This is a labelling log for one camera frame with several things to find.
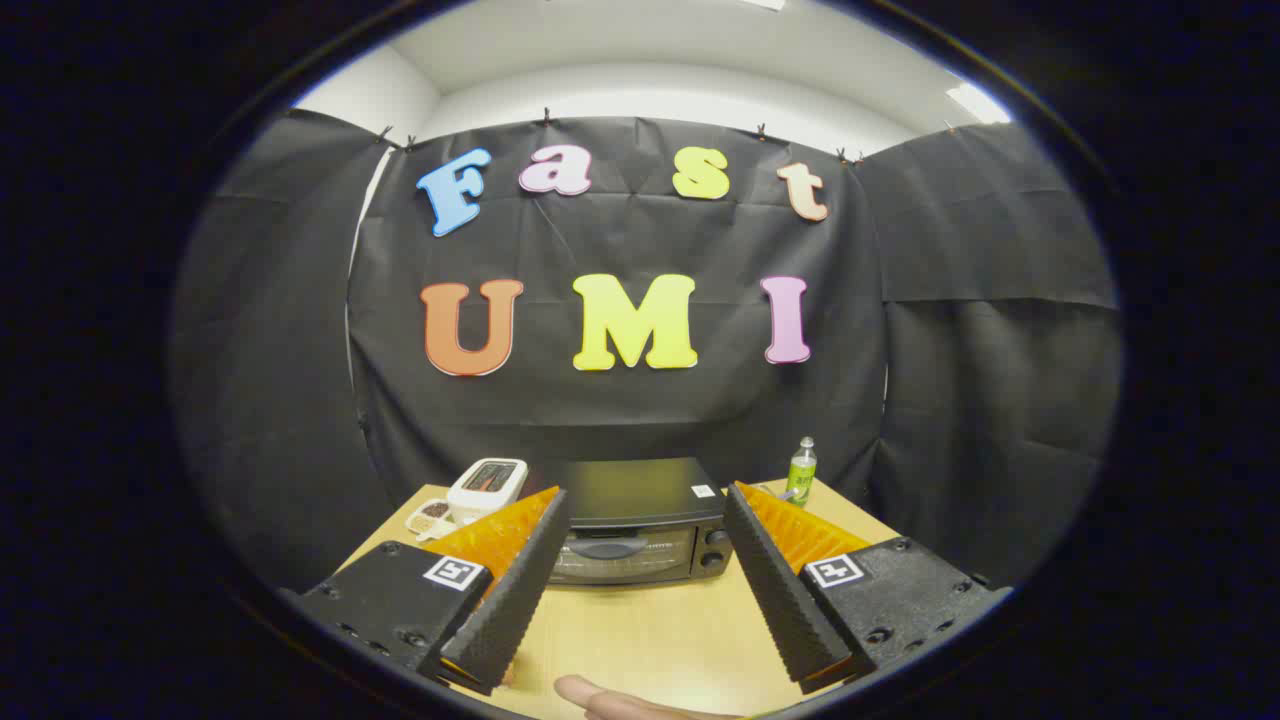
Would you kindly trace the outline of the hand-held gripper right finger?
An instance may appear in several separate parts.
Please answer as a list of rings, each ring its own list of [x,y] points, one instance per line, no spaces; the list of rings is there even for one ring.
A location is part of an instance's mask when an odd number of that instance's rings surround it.
[[[727,489],[724,527],[804,693],[895,671],[1010,594],[915,539],[863,539],[755,486]]]

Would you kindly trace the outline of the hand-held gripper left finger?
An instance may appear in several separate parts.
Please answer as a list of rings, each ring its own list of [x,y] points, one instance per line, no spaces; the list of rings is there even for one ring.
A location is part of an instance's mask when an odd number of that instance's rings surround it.
[[[490,694],[522,643],[570,529],[550,487],[428,543],[385,541],[291,603],[430,682]]]

